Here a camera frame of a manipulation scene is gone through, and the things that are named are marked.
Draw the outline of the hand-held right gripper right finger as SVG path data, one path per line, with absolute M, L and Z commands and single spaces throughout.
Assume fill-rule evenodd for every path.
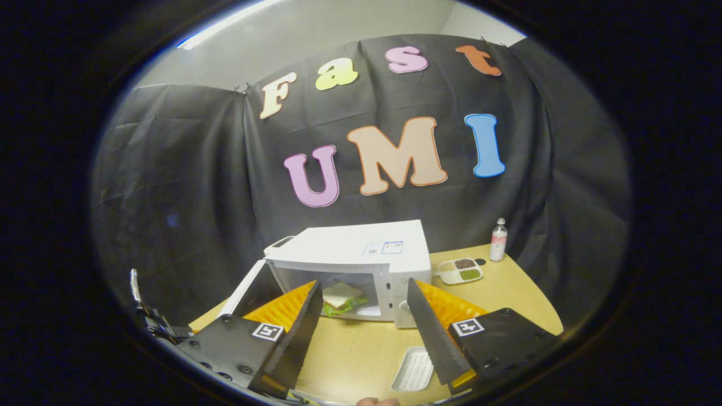
M 485 311 L 412 279 L 407 305 L 441 385 L 487 390 L 548 355 L 560 337 L 512 308 Z

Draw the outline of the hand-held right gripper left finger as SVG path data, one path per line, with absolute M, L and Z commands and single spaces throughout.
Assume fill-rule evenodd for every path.
M 243 316 L 222 314 L 177 349 L 232 385 L 284 399 L 296 388 L 322 308 L 322 284 L 310 281 Z

